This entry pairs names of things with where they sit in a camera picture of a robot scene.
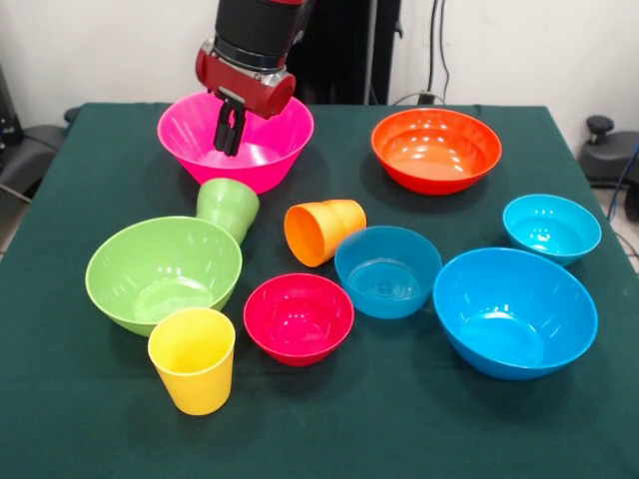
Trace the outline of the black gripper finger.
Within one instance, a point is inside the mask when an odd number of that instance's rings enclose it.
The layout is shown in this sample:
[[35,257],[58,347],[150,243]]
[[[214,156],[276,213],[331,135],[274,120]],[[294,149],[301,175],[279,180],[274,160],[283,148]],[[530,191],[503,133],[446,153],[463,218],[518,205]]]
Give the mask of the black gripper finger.
[[225,153],[230,157],[238,154],[246,123],[246,110],[242,105],[232,106],[227,119]]
[[214,147],[219,152],[231,153],[233,151],[233,114],[234,107],[232,102],[225,101],[219,111],[214,136]]

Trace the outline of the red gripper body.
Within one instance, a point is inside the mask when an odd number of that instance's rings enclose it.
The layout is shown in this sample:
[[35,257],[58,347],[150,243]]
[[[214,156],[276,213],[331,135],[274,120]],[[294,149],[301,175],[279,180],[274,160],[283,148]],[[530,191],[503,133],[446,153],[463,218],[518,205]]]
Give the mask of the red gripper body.
[[289,103],[296,78],[286,68],[274,73],[249,70],[221,56],[212,42],[204,42],[196,59],[196,76],[208,90],[240,102],[264,119],[280,114]]

